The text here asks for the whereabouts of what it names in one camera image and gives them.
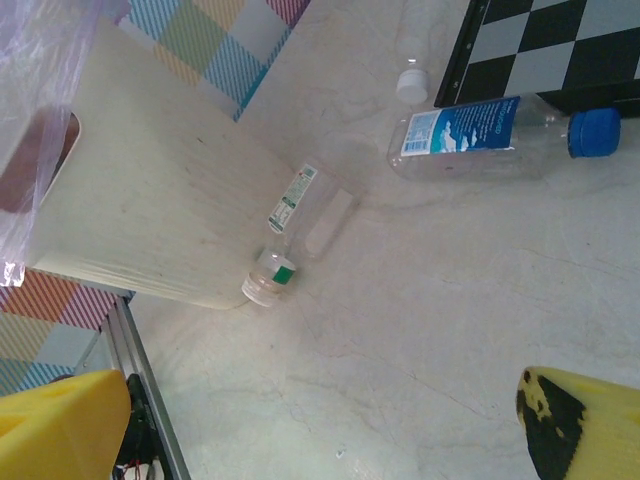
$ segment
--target bottle label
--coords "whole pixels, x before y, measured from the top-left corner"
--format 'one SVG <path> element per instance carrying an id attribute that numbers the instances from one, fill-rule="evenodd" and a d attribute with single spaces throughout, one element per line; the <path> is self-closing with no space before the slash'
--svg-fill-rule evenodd
<path id="1" fill-rule="evenodd" d="M 507 150 L 520 97 L 451 107 L 411 117 L 403 157 L 431 153 Z"/>
<path id="2" fill-rule="evenodd" d="M 272 252 L 268 248 L 262 251 L 257 263 L 269 270 L 271 272 L 271 280 L 280 285 L 289 283 L 291 277 L 296 273 L 296 266 L 291 261 L 282 255 Z"/>
<path id="3" fill-rule="evenodd" d="M 291 215 L 295 212 L 300 200 L 304 197 L 304 194 L 317 173 L 318 170 L 310 165 L 305 164 L 305 166 L 302 167 L 302 170 L 298 172 L 296 178 L 294 178 L 291 185 L 289 185 L 282 200 L 278 202 L 276 208 L 273 209 L 273 213 L 269 216 L 269 226 L 271 230 L 276 233 L 282 233 L 284 231 L 284 227 L 289 223 Z"/>

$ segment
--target marble floor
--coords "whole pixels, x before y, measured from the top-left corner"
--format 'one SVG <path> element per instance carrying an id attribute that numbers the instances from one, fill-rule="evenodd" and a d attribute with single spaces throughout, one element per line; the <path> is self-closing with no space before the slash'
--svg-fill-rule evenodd
<path id="1" fill-rule="evenodd" d="M 441 68 L 466 8 L 449 4 Z M 194 479 L 534 480 L 524 367 L 640 386 L 639 124 L 542 181 L 402 181 L 384 160 L 398 18 L 313 0 L 240 122 L 367 187 L 327 256 L 271 310 L 131 303 Z"/>

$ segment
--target white bottle cap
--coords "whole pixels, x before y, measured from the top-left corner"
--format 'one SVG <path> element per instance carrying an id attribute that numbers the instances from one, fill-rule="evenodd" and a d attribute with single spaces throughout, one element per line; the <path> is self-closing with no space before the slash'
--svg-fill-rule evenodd
<path id="1" fill-rule="evenodd" d="M 426 102 L 429 97 L 429 74 L 424 70 L 405 70 L 398 78 L 396 95 L 407 105 Z"/>
<path id="2" fill-rule="evenodd" d="M 273 307 L 278 301 L 278 298 L 280 298 L 279 293 L 272 292 L 268 288 L 263 287 L 254 281 L 251 275 L 247 275 L 247 278 L 244 279 L 242 293 L 252 302 L 267 308 Z"/>

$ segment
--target green and white label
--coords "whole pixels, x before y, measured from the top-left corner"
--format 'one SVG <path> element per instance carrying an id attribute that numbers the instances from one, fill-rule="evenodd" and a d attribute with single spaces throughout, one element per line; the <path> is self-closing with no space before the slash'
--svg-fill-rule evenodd
<path id="1" fill-rule="evenodd" d="M 311 185 L 313 178 L 318 171 L 310 165 L 302 167 L 302 170 L 298 172 L 296 178 L 293 179 L 291 185 L 285 192 L 282 200 L 278 202 L 276 208 L 273 209 L 273 213 L 269 216 L 269 226 L 271 230 L 276 233 L 282 233 L 284 227 L 289 223 L 289 219 L 295 212 L 300 200 L 304 197 L 305 192 Z"/>
<path id="2" fill-rule="evenodd" d="M 289 280 L 291 280 L 294 273 L 296 273 L 295 270 L 291 270 L 287 267 L 280 267 L 271 280 L 280 285 L 286 285 L 289 283 Z"/>

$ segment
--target yellow and black object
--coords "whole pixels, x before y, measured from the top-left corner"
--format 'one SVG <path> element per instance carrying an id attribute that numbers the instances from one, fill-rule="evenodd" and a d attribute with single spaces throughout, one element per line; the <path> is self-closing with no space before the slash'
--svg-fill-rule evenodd
<path id="1" fill-rule="evenodd" d="M 109 478 L 131 413 L 121 372 L 67 378 L 0 398 L 0 478 Z"/>
<path id="2" fill-rule="evenodd" d="M 516 407 L 541 480 L 640 479 L 640 390 L 530 367 Z"/>
<path id="3" fill-rule="evenodd" d="M 152 414 L 152 407 L 145 392 L 142 379 L 132 374 L 127 379 L 127 387 L 131 396 L 131 416 L 118 456 L 116 458 L 113 478 L 125 478 L 124 472 L 135 465 L 155 465 L 155 470 L 162 471 L 162 478 L 171 480 L 169 457 L 158 432 L 158 425 Z"/>

